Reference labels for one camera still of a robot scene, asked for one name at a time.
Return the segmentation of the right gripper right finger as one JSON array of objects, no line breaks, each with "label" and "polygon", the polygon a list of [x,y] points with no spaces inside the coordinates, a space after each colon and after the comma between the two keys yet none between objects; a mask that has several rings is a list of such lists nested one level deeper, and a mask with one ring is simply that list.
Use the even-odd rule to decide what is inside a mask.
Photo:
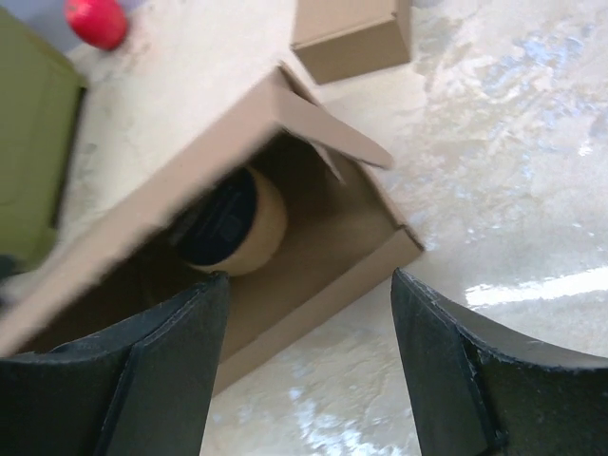
[{"label": "right gripper right finger", "polygon": [[606,358],[513,331],[402,269],[390,302],[423,454],[606,454]]}]

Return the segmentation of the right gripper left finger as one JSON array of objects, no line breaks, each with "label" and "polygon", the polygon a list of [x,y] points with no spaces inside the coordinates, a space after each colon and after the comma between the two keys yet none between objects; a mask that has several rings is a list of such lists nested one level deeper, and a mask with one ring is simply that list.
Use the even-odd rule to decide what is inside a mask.
[{"label": "right gripper left finger", "polygon": [[201,283],[47,352],[1,362],[5,455],[196,455],[229,314]]}]

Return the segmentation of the masking tape roll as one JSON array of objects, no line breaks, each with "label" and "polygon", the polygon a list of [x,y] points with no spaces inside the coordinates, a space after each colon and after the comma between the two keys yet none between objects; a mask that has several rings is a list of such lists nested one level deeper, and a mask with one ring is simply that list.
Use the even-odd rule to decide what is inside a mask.
[{"label": "masking tape roll", "polygon": [[255,168],[233,172],[176,220],[168,242],[190,267],[250,274],[278,250],[288,213],[278,188]]}]

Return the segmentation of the brown cardboard box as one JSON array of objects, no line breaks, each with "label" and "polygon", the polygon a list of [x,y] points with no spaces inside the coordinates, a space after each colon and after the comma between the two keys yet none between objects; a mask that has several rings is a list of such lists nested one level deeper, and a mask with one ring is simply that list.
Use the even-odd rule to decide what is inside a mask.
[{"label": "brown cardboard box", "polygon": [[1,353],[46,352],[224,272],[223,391],[421,255],[373,173],[392,163],[277,66],[14,300]]}]

